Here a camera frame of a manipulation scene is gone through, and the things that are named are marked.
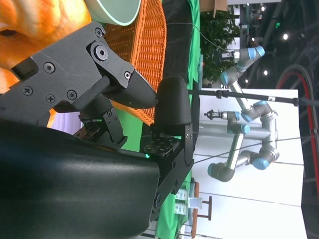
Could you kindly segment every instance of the wire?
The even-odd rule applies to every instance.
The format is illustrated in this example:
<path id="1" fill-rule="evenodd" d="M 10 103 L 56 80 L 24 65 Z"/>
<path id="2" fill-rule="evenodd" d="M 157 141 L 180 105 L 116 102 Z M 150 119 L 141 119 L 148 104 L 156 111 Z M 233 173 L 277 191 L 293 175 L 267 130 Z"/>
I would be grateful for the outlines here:
<path id="1" fill-rule="evenodd" d="M 271 143 L 271 142 L 278 142 L 278 141 L 288 141 L 288 140 L 294 140 L 294 139 L 304 139 L 304 138 L 310 138 L 310 137 L 318 137 L 318 135 L 309 135 L 309 136 L 295 137 L 295 138 L 276 139 L 276 140 L 272 140 L 272 141 L 266 141 L 266 142 L 264 142 L 264 143 Z M 226 152 L 226 153 L 221 153 L 221 154 L 218 154 L 218 155 L 214 155 L 214 156 L 211 156 L 211 157 L 209 157 L 209 158 L 206 158 L 206 159 L 197 161 L 197 162 L 195 162 L 194 164 L 200 163 L 200 162 L 204 162 L 204 161 L 210 160 L 210 159 L 212 159 L 212 158 L 217 158 L 217 157 L 223 156 L 223 155 L 225 155 L 225 154 L 228 154 L 228 153 L 231 153 L 231 152 L 235 152 L 235 151 L 237 151 L 237 150 L 241 150 L 241 149 L 250 148 L 250 147 L 253 147 L 253 146 L 256 146 L 256 145 L 260 145 L 260 144 L 262 144 L 262 143 L 263 143 L 263 142 L 255 143 L 255 144 L 251 144 L 251 145 L 249 145 L 249 146 L 245 146 L 245 147 L 241 147 L 241 148 L 238 148 L 238 149 L 231 150 L 231 151 Z"/>
<path id="2" fill-rule="evenodd" d="M 220 46 L 217 46 L 216 44 L 214 44 L 214 43 L 212 43 L 210 40 L 208 40 L 207 37 L 204 36 L 203 33 L 200 32 L 200 30 L 198 29 L 198 27 L 197 27 L 195 24 L 191 23 L 191 22 L 172 22 L 172 23 L 168 23 L 168 24 L 166 24 L 166 25 L 178 25 L 178 24 L 190 24 L 190 25 L 193 25 L 193 26 L 199 31 L 199 33 L 200 33 L 200 35 L 201 35 L 202 37 L 204 37 L 210 44 L 212 44 L 212 45 L 214 45 L 214 46 L 217 47 L 217 50 L 220 48 L 220 49 L 222 49 L 222 50 L 228 52 L 228 50 L 226 50 L 226 49 L 224 49 L 224 48 L 221 48 Z"/>

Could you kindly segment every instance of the white bowl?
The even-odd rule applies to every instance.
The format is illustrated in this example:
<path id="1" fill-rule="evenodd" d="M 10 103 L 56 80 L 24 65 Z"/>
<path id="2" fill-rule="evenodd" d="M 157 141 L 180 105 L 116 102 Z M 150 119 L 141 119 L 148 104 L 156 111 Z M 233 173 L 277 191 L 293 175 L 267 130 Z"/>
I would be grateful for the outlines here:
<path id="1" fill-rule="evenodd" d="M 84 0 L 93 21 L 130 25 L 138 15 L 141 0 Z"/>

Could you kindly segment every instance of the black mount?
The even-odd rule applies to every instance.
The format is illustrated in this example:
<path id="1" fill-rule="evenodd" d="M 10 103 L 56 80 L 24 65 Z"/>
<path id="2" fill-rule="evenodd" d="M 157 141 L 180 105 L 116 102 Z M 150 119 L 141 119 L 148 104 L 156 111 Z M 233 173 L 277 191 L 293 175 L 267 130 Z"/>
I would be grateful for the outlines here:
<path id="1" fill-rule="evenodd" d="M 134 238 L 194 164 L 184 79 L 163 79 L 156 95 L 103 34 L 92 22 L 12 68 L 20 82 L 0 95 L 3 238 Z M 120 149 L 127 137 L 109 99 L 156 106 L 143 153 Z M 80 112 L 84 127 L 45 128 L 51 109 Z"/>

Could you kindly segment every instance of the silver arm segment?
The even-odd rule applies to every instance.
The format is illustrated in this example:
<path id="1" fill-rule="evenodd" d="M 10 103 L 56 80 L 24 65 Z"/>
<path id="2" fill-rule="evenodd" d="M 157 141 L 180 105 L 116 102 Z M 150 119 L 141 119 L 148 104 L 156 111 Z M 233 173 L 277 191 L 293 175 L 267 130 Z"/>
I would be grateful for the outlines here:
<path id="1" fill-rule="evenodd" d="M 265 51 L 261 46 L 241 49 L 240 60 L 237 65 L 223 72 L 220 75 L 220 81 L 223 85 L 229 86 L 231 91 L 243 93 L 238 84 L 238 78 L 243 75 L 249 66 L 264 54 Z M 208 167 L 208 174 L 222 182 L 228 182 L 233 177 L 235 167 L 252 163 L 257 169 L 264 170 L 271 162 L 276 161 L 279 158 L 276 144 L 277 113 L 271 109 L 266 101 L 259 101 L 254 105 L 250 105 L 245 98 L 236 98 L 236 100 L 242 109 L 241 117 L 247 122 L 260 118 L 262 127 L 250 128 L 247 124 L 239 124 L 237 123 L 239 120 L 239 113 L 225 112 L 228 120 L 227 133 L 235 134 L 231 150 L 226 163 L 212 163 Z M 262 147 L 259 150 L 259 153 L 251 151 L 242 151 L 239 153 L 244 138 L 261 140 Z"/>

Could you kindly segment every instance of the orange object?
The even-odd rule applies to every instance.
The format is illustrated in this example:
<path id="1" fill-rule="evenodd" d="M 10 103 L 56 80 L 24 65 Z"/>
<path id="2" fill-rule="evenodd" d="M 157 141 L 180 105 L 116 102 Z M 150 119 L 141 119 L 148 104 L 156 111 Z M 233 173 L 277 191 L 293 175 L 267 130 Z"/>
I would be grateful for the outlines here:
<path id="1" fill-rule="evenodd" d="M 134 65 L 157 90 L 163 76 L 166 49 L 166 20 L 161 0 L 142 0 L 134 23 L 129 26 L 108 24 L 105 30 L 110 48 Z M 140 110 L 112 103 L 148 125 L 154 122 L 154 108 Z"/>
<path id="2" fill-rule="evenodd" d="M 90 22 L 83 0 L 0 0 L 0 93 L 18 82 L 9 69 Z"/>

